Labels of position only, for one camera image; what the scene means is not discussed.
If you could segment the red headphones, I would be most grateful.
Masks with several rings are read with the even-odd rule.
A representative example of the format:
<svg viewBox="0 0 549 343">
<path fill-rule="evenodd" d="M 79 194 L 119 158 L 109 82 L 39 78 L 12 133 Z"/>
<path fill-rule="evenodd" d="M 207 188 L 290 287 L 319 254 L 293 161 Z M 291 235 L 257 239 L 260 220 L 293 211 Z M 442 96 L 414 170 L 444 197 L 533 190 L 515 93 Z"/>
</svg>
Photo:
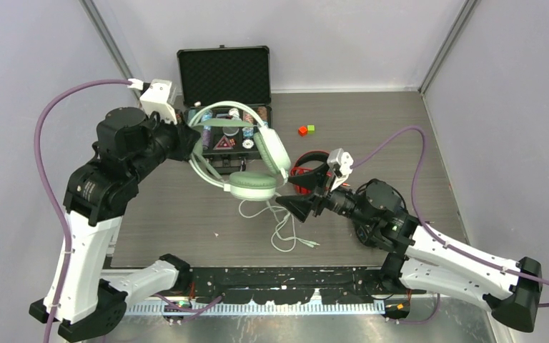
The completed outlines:
<svg viewBox="0 0 549 343">
<path fill-rule="evenodd" d="M 306 168 L 306 169 L 328 168 L 328 172 L 330 172 L 330 168 L 327 165 L 327 158 L 329 154 L 330 152 L 327 152 L 327 151 L 309 151 L 297 159 L 292 169 L 293 168 Z M 295 185 L 293 185 L 293 187 L 295 190 L 295 195 L 312 194 L 312 191 L 314 190 L 314 189 L 302 189 L 302 188 L 296 187 Z"/>
</svg>

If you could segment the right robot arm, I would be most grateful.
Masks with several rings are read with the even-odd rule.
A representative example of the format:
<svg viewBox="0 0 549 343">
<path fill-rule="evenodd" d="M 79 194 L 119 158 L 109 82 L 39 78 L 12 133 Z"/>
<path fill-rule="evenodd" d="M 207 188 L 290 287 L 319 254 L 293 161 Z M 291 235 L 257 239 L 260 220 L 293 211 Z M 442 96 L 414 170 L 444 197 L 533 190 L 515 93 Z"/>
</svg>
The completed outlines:
<svg viewBox="0 0 549 343">
<path fill-rule="evenodd" d="M 348 218 L 357 239 L 387 252 L 380 286 L 389 293 L 417 289 L 444 294 L 489 311 L 520 332 L 535 329 L 542 285 L 540 262 L 515 261 L 480 251 L 420 223 L 389 184 L 371 179 L 356 192 L 317 185 L 309 194 L 276 202 L 301 222 L 327 209 Z"/>
</svg>

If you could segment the mint green headphones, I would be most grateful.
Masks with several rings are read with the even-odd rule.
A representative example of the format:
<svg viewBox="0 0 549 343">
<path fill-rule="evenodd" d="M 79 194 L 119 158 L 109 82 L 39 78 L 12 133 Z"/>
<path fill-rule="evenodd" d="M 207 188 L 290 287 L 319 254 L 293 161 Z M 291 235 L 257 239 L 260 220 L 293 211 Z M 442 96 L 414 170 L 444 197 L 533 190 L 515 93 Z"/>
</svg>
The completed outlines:
<svg viewBox="0 0 549 343">
<path fill-rule="evenodd" d="M 242 146 L 243 112 L 254 118 L 252 149 Z M 196 103 L 185 112 L 189 125 L 201 134 L 190 159 L 194 172 L 206 183 L 249 202 L 269 201 L 280 185 L 287 182 L 291 168 L 289 154 L 272 128 L 272 108 L 266 104 L 246 105 L 220 101 L 208 106 Z M 212 126 L 209 150 L 202 149 L 203 126 Z M 234 140 L 233 150 L 213 150 L 222 136 Z"/>
</svg>

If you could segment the black blue headphones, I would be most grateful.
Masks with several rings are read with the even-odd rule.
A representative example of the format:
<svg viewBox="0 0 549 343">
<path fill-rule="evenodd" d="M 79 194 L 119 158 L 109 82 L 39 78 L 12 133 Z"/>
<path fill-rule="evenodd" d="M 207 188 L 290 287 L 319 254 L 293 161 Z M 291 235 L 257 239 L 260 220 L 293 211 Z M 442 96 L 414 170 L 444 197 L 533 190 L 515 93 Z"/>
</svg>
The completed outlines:
<svg viewBox="0 0 549 343">
<path fill-rule="evenodd" d="M 385 251 L 393 250 L 393 242 L 383 231 L 401 211 L 407 211 L 407 203 L 401 193 L 388 183 L 371 179 L 357 192 L 359 219 L 353 220 L 360 243 Z"/>
</svg>

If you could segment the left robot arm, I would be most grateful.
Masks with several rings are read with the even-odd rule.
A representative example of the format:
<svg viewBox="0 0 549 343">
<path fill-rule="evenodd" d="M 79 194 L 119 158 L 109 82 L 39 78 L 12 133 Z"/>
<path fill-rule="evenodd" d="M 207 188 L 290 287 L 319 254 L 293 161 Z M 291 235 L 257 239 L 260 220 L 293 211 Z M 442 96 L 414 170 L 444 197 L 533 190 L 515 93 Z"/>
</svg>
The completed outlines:
<svg viewBox="0 0 549 343">
<path fill-rule="evenodd" d="M 190 289 L 189 264 L 172 254 L 118 280 L 101 272 L 140 182 L 168 159 L 187 161 L 198 139 L 187 124 L 168 124 L 134 107 L 114 109 L 98 123 L 94 156 L 71 174 L 61 205 L 68 232 L 57 269 L 66 276 L 31 304 L 32 317 L 58 322 L 63 339 L 82 342 L 110 333 L 127 308 L 147 297 Z"/>
</svg>

